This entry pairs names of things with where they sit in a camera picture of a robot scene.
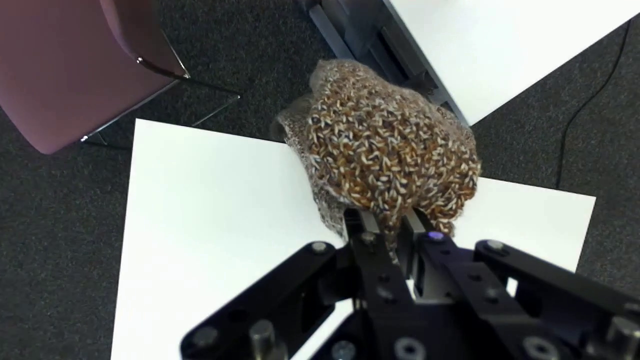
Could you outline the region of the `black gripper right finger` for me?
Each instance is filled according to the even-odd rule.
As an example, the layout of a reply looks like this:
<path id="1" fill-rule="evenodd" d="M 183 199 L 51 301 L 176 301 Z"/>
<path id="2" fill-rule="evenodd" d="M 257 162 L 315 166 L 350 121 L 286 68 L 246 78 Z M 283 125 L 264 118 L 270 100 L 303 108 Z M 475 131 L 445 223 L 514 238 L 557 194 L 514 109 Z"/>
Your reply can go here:
<path id="1" fill-rule="evenodd" d="M 445 336 L 442 360 L 577 360 L 574 352 L 506 290 L 506 275 L 463 249 L 436 229 L 422 212 L 402 218 L 398 258 L 415 280 L 422 305 L 448 310 L 454 319 Z"/>

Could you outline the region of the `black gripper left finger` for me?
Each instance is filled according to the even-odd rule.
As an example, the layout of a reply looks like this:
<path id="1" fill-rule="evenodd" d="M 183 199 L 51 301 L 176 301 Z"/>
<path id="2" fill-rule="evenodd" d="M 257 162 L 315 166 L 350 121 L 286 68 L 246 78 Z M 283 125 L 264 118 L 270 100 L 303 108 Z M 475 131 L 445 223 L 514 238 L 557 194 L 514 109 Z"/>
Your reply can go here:
<path id="1" fill-rule="evenodd" d="M 434 360 L 421 307 L 390 259 L 377 218 L 348 209 L 347 229 L 360 287 L 342 337 L 355 344 L 356 360 Z"/>

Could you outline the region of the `white robot base table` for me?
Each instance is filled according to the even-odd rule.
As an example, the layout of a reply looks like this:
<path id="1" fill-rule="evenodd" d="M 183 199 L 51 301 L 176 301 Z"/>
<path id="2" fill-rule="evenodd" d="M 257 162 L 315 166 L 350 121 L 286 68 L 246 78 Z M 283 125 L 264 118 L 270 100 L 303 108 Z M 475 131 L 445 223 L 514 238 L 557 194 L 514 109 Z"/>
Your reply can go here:
<path id="1" fill-rule="evenodd" d="M 468 123 L 640 12 L 640 0 L 389 0 Z"/>

